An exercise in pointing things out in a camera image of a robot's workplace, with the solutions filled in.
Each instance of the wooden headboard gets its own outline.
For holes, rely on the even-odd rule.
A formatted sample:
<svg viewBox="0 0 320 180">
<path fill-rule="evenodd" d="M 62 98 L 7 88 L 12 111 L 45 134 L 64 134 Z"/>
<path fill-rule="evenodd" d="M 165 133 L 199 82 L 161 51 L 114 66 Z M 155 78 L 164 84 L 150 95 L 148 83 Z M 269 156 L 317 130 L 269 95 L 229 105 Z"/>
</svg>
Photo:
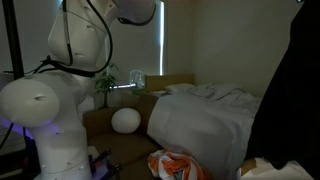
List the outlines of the wooden headboard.
<svg viewBox="0 0 320 180">
<path fill-rule="evenodd" d="M 145 89 L 147 92 L 161 91 L 167 85 L 179 83 L 194 84 L 194 74 L 145 76 Z"/>
</svg>

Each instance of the round white lamp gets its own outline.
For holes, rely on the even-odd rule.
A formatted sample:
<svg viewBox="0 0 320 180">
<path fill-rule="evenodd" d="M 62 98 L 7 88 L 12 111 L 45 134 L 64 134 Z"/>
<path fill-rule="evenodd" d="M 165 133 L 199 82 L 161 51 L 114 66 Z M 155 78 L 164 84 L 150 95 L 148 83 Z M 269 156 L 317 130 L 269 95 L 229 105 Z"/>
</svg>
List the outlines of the round white lamp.
<svg viewBox="0 0 320 180">
<path fill-rule="evenodd" d="M 111 119 L 112 128 L 118 133 L 132 133 L 140 125 L 141 117 L 132 108 L 123 108 L 114 113 Z"/>
</svg>

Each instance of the white wall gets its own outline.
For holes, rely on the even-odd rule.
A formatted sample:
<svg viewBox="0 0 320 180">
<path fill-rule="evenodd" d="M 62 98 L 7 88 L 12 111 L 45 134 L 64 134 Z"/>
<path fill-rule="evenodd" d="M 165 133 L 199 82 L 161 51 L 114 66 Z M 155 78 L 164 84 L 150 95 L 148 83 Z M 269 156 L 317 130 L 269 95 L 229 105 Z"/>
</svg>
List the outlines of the white wall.
<svg viewBox="0 0 320 180">
<path fill-rule="evenodd" d="M 24 71 L 49 55 L 48 36 L 61 0 L 14 0 Z M 2 3 L 0 3 L 0 72 L 12 70 Z"/>
<path fill-rule="evenodd" d="M 197 83 L 239 83 L 262 96 L 286 52 L 290 23 L 301 4 L 197 0 L 196 5 L 193 72 Z"/>
<path fill-rule="evenodd" d="M 192 73 L 195 0 L 166 0 L 166 73 Z"/>
</svg>

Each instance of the black cable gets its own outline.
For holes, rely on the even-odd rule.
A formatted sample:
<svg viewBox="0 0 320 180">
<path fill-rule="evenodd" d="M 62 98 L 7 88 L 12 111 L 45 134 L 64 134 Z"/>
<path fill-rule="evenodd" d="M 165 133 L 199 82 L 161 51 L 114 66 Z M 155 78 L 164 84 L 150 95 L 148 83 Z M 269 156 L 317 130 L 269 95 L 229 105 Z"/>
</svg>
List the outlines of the black cable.
<svg viewBox="0 0 320 180">
<path fill-rule="evenodd" d="M 73 64 L 73 55 L 72 55 L 72 49 L 71 49 L 71 41 L 70 41 L 70 34 L 69 34 L 69 25 L 68 25 L 68 16 L 67 16 L 67 0 L 62 1 L 62 10 L 63 10 L 63 18 L 64 18 L 64 33 L 65 38 L 67 41 L 67 49 L 69 54 L 69 64 L 67 66 L 71 66 Z"/>
<path fill-rule="evenodd" d="M 100 15 L 100 13 L 96 10 L 94 5 L 91 3 L 91 1 L 87 0 L 87 3 L 91 7 L 91 9 L 94 11 L 94 13 L 98 16 L 98 18 L 100 19 L 100 21 L 102 22 L 102 24 L 104 25 L 104 27 L 105 27 L 105 29 L 107 30 L 107 33 L 108 33 L 108 37 L 109 37 L 109 55 L 108 55 L 108 59 L 107 59 L 107 62 L 105 63 L 105 65 L 101 69 L 99 69 L 97 71 L 85 71 L 85 70 L 65 67 L 65 66 L 62 65 L 61 62 L 52 60 L 50 58 L 50 56 L 47 56 L 47 60 L 43 61 L 42 65 L 40 65 L 39 68 L 37 68 L 38 70 L 41 67 L 50 64 L 50 65 L 52 65 L 53 67 L 55 67 L 55 68 L 57 68 L 59 70 L 62 70 L 62 71 L 65 71 L 65 72 L 68 72 L 68 73 L 71 73 L 71 74 L 76 74 L 76 75 L 85 76 L 85 77 L 93 77 L 96 73 L 99 73 L 99 72 L 103 71 L 109 65 L 109 63 L 111 61 L 112 53 L 113 53 L 113 41 L 112 41 L 112 35 L 111 35 L 111 32 L 110 32 L 110 29 L 109 29 L 108 25 L 106 24 L 106 22 L 104 21 L 104 19 L 102 18 L 102 16 Z"/>
<path fill-rule="evenodd" d="M 145 25 L 149 24 L 149 22 L 152 21 L 152 19 L 153 19 L 153 17 L 154 17 L 154 14 L 156 13 L 156 9 L 157 9 L 157 5 L 155 4 L 155 5 L 154 5 L 154 9 L 153 9 L 153 13 L 152 13 L 152 15 L 150 16 L 150 18 L 147 19 L 145 22 L 142 22 L 142 23 L 132 22 L 132 21 L 130 21 L 129 19 L 126 19 L 126 18 L 118 18 L 118 21 L 119 21 L 121 24 L 130 24 L 130 25 L 134 25 L 134 26 L 145 26 Z"/>
<path fill-rule="evenodd" d="M 12 130 L 12 128 L 13 128 L 13 125 L 14 125 L 13 123 L 10 124 L 9 129 L 8 129 L 5 137 L 3 138 L 3 140 L 2 140 L 2 142 L 1 142 L 1 144 L 0 144 L 0 149 L 2 149 L 2 147 L 4 146 L 4 143 L 7 141 L 8 137 L 9 137 L 9 135 L 10 135 L 10 133 L 11 133 L 11 130 Z"/>
<path fill-rule="evenodd" d="M 13 74 L 13 71 L 3 71 L 4 74 Z"/>
<path fill-rule="evenodd" d="M 27 134 L 26 134 L 26 127 L 22 128 L 22 134 L 23 134 L 24 142 L 27 144 L 28 143 L 28 139 L 27 139 Z"/>
<path fill-rule="evenodd" d="M 39 71 L 39 73 L 44 73 L 46 71 L 55 71 L 55 70 L 58 70 L 57 68 L 47 68 L 47 69 L 43 69 L 41 71 Z"/>
<path fill-rule="evenodd" d="M 104 33 L 108 33 L 107 31 L 105 31 L 104 29 L 102 29 L 101 27 L 99 27 L 98 25 L 94 24 L 93 22 L 91 22 L 91 21 L 89 21 L 89 20 L 81 17 L 80 15 L 78 15 L 78 14 L 72 12 L 72 11 L 68 11 L 68 13 L 70 13 L 70 14 L 72 14 L 72 15 L 74 15 L 74 16 L 77 16 L 78 18 L 82 19 L 83 21 L 86 21 L 87 23 L 92 24 L 94 27 L 100 29 L 100 30 L 103 31 Z"/>
</svg>

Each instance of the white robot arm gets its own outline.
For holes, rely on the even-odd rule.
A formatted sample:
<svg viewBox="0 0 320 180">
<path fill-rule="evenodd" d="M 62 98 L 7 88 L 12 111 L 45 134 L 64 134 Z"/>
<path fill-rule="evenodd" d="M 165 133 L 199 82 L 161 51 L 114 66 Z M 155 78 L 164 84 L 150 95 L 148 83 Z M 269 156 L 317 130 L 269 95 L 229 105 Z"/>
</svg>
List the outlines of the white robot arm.
<svg viewBox="0 0 320 180">
<path fill-rule="evenodd" d="M 144 25 L 154 11 L 154 0 L 62 2 L 48 39 L 51 60 L 46 61 L 60 70 L 25 76 L 0 92 L 1 114 L 26 127 L 35 140 L 41 168 L 36 179 L 93 178 L 77 106 L 87 95 L 90 76 L 110 39 L 106 28 L 115 19 Z"/>
</svg>

